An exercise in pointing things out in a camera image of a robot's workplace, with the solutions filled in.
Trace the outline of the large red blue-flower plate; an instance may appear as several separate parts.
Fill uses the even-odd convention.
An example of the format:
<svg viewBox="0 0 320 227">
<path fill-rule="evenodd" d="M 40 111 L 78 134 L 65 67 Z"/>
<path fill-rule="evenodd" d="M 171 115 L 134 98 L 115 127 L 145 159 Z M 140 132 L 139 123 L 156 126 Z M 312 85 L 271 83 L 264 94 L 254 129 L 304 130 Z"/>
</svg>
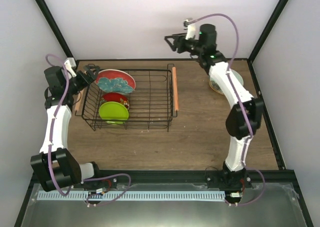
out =
<svg viewBox="0 0 320 227">
<path fill-rule="evenodd" d="M 95 80 L 96 85 L 105 93 L 130 94 L 136 89 L 135 79 L 122 70 L 101 70 Z"/>
</svg>

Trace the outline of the light blue plate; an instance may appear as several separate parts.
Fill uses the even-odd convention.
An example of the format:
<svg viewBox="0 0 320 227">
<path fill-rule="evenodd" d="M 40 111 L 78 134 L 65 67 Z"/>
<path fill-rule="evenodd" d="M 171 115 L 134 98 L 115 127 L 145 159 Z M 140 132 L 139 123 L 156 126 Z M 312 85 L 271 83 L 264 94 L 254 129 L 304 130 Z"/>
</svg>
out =
<svg viewBox="0 0 320 227">
<path fill-rule="evenodd" d="M 243 86 L 244 85 L 244 80 L 243 77 L 235 70 L 232 70 L 232 73 L 234 74 L 234 76 L 236 77 L 236 79 L 240 82 L 240 84 Z"/>
</svg>

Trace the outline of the small red floral plate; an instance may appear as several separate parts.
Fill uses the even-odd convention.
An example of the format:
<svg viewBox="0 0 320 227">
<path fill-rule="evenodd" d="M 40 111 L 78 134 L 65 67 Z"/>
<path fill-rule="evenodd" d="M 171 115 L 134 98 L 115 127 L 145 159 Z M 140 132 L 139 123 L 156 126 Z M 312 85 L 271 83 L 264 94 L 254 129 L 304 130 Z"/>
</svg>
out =
<svg viewBox="0 0 320 227">
<path fill-rule="evenodd" d="M 106 102 L 117 102 L 125 106 L 128 110 L 130 109 L 129 99 L 120 93 L 116 93 L 116 92 L 105 93 L 100 98 L 100 104 L 102 105 Z"/>
</svg>

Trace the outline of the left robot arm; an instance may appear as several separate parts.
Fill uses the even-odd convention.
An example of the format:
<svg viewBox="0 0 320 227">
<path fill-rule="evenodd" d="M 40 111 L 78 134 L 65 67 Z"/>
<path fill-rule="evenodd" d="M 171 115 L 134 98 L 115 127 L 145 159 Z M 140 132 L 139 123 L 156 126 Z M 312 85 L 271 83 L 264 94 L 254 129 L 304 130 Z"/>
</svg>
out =
<svg viewBox="0 0 320 227">
<path fill-rule="evenodd" d="M 68 150 L 68 130 L 72 112 L 77 111 L 74 96 L 96 81 L 100 67 L 89 64 L 84 71 L 52 66 L 44 70 L 48 88 L 44 92 L 47 127 L 39 154 L 30 159 L 30 165 L 46 192 L 80 184 L 91 189 L 102 183 L 98 165 L 79 164 Z"/>
</svg>

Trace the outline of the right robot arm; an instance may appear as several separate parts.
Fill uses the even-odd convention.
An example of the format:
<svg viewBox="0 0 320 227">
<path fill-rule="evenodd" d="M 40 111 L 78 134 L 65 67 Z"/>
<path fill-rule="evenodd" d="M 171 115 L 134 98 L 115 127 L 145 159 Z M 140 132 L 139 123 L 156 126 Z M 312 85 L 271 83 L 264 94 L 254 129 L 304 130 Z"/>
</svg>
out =
<svg viewBox="0 0 320 227">
<path fill-rule="evenodd" d="M 185 33 L 164 37 L 172 51 L 196 56 L 196 61 L 217 83 L 229 103 L 230 112 L 225 127 L 230 144 L 218 176 L 225 187 L 232 189 L 245 177 L 248 148 L 261 127 L 264 103 L 239 82 L 231 70 L 231 62 L 218 51 L 216 39 L 216 27 L 212 24 L 203 24 L 199 29 L 191 24 L 186 27 Z"/>
</svg>

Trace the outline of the beige floral plate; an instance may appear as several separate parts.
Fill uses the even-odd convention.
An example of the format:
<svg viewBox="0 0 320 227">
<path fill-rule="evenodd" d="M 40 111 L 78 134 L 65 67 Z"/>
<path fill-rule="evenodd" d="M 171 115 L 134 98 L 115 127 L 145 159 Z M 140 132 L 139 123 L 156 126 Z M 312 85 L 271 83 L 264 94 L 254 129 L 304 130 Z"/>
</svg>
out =
<svg viewBox="0 0 320 227">
<path fill-rule="evenodd" d="M 209 79 L 209 86 L 211 87 L 212 90 L 214 90 L 218 94 L 224 95 L 224 92 L 214 80 Z"/>
</svg>

